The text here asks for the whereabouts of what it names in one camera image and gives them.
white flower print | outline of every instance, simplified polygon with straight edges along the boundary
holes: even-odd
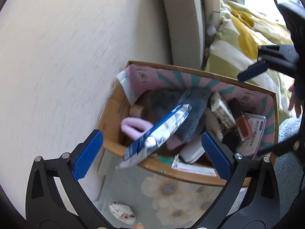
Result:
[[[164,208],[185,209],[193,200],[192,193],[200,185],[184,183],[174,179],[165,178],[154,174],[153,177],[146,177],[141,184],[141,191],[144,195],[152,197],[152,207],[160,211]]]
[[[187,208],[177,209],[169,207],[157,212],[157,217],[162,225],[185,225],[191,221],[189,215],[190,210]]]
[[[189,220],[196,222],[215,201],[221,190],[222,187],[201,186],[193,192]]]

gray plush toy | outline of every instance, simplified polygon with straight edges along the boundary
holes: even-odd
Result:
[[[190,142],[202,132],[205,119],[204,112],[212,92],[209,89],[190,88],[187,90],[156,89],[149,99],[149,109],[158,120],[180,104],[190,104],[190,111],[186,120],[175,132],[182,143]]]

beige sofa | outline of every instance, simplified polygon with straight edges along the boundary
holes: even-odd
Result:
[[[220,24],[220,0],[164,0],[173,65],[202,69]]]

gray fuzzy fabric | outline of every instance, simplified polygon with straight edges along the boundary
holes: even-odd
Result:
[[[190,104],[192,109],[188,117],[175,132],[181,142],[188,143],[200,134],[204,128],[204,111],[211,94],[209,89],[201,88],[188,90],[156,89],[152,91],[148,104],[151,113],[158,120],[161,120],[176,106]]]
[[[301,118],[289,118],[279,127],[279,142],[288,139],[299,131]],[[276,158],[274,171],[279,187],[280,217],[290,209],[293,200],[299,193],[299,186],[303,174],[302,164],[293,152],[288,152]]]

pink plush ear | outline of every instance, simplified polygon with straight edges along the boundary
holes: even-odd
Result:
[[[153,124],[139,118],[127,117],[123,119],[121,122],[122,132],[133,140],[139,139],[144,133],[146,133],[152,127]]]
[[[178,139],[174,134],[169,137],[169,139],[166,141],[166,148],[170,151],[177,148],[178,146],[182,145],[180,139]]]

